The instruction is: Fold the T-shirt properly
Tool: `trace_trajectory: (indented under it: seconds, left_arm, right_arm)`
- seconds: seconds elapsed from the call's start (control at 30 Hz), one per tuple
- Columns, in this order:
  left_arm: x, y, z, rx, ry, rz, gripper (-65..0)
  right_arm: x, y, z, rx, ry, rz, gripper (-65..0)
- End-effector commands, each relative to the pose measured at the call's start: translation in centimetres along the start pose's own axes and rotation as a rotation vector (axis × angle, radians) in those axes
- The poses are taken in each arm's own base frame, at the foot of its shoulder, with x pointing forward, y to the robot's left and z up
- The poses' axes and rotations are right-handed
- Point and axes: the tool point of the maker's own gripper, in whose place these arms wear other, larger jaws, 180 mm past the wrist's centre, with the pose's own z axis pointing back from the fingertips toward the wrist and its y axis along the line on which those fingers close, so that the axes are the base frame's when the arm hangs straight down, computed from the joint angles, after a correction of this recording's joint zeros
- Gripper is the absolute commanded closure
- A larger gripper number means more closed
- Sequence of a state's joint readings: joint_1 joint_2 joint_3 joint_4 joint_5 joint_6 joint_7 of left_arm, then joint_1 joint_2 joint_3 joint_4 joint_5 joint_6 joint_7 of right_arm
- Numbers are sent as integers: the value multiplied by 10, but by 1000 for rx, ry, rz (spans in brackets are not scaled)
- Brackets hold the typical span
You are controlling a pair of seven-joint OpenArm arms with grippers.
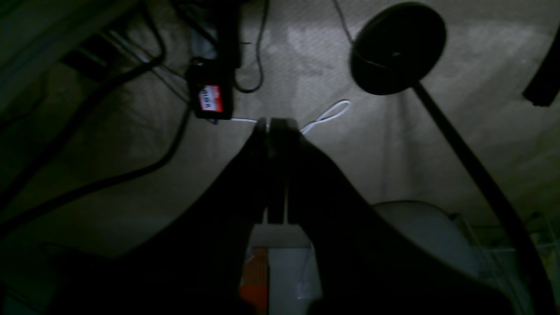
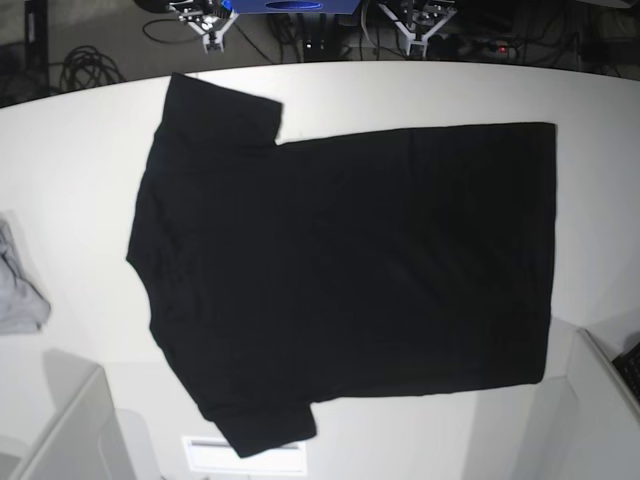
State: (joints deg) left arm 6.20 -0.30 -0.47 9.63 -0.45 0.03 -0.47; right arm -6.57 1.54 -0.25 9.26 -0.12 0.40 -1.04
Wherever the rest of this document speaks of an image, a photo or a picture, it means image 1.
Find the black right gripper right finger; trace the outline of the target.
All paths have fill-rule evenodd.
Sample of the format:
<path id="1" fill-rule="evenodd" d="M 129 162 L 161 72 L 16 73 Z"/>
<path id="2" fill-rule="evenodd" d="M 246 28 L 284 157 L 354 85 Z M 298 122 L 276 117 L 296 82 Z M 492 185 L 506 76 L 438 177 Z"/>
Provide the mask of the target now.
<path id="1" fill-rule="evenodd" d="M 273 118 L 288 221 L 314 245 L 322 298 L 310 315 L 512 315 L 498 289 L 416 245 L 376 213 L 292 119 Z"/>

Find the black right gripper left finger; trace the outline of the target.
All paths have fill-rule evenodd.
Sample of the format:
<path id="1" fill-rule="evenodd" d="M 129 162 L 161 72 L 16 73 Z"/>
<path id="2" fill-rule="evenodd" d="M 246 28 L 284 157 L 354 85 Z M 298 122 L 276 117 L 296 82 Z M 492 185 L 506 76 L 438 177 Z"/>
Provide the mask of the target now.
<path id="1" fill-rule="evenodd" d="M 54 315 L 254 315 L 239 287 L 249 238 L 262 221 L 267 123 L 180 217 L 132 251 L 78 279 Z"/>

